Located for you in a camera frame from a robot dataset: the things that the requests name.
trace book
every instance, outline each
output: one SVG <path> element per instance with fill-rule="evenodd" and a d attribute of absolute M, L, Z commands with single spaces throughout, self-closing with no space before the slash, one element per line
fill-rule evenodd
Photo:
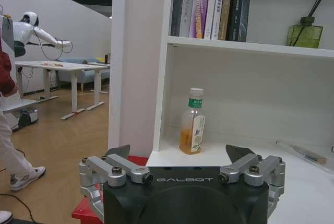
<path fill-rule="evenodd" d="M 216 0 L 208 0 L 207 18 L 205 21 L 204 39 L 211 39 L 213 12 Z"/>
<path fill-rule="evenodd" d="M 218 39 L 220 16 L 221 16 L 221 11 L 222 11 L 222 2 L 223 0 L 216 0 L 216 3 L 214 5 L 212 33 L 211 33 L 212 40 Z"/>
<path fill-rule="evenodd" d="M 183 0 L 173 0 L 171 36 L 179 36 Z"/>
<path fill-rule="evenodd" d="M 228 40 L 246 42 L 250 0 L 232 0 Z"/>
<path fill-rule="evenodd" d="M 202 39 L 207 14 L 208 0 L 193 0 L 189 37 Z"/>
<path fill-rule="evenodd" d="M 220 24 L 219 24 L 219 34 L 218 34 L 219 40 L 226 40 L 230 6 L 231 6 L 231 0 L 223 0 L 222 11 L 220 15 Z"/>
<path fill-rule="evenodd" d="M 189 37 L 190 20 L 192 17 L 193 0 L 183 0 L 180 22 L 180 37 Z"/>

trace screw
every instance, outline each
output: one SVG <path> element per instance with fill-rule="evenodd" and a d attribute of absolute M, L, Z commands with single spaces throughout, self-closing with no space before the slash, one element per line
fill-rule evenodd
<path fill-rule="evenodd" d="M 259 173 L 260 172 L 260 168 L 258 166 L 250 166 L 249 167 L 249 172 L 250 173 Z"/>
<path fill-rule="evenodd" d="M 218 181 L 223 185 L 228 184 L 229 180 L 230 178 L 226 173 L 218 175 Z"/>
<path fill-rule="evenodd" d="M 153 181 L 153 175 L 150 173 L 144 174 L 142 177 L 143 184 L 149 184 Z"/>
<path fill-rule="evenodd" d="M 111 170 L 111 172 L 113 174 L 121 174 L 122 173 L 122 168 L 120 168 L 120 167 L 113 167 L 112 170 Z"/>

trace plastic bottle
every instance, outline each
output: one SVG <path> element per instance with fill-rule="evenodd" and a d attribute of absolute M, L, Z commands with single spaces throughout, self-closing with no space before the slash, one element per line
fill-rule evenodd
<path fill-rule="evenodd" d="M 201 111 L 204 90 L 190 89 L 188 110 L 183 114 L 179 148 L 188 155 L 198 154 L 201 151 L 205 116 Z"/>

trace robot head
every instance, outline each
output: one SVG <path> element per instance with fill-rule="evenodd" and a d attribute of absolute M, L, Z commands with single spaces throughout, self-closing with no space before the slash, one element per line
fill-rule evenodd
<path fill-rule="evenodd" d="M 22 20 L 20 20 L 20 21 L 28 23 L 28 24 L 31 24 L 31 25 L 33 25 L 35 27 L 37 27 L 38 24 L 39 24 L 38 16 L 33 11 L 27 11 L 27 12 L 25 12 L 23 14 Z"/>

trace green glass bottle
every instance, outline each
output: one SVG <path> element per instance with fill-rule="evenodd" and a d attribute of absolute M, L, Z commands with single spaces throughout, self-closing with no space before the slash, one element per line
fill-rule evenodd
<path fill-rule="evenodd" d="M 314 17 L 302 17 L 299 25 L 289 28 L 287 45 L 302 48 L 319 48 L 324 27 L 312 26 Z"/>

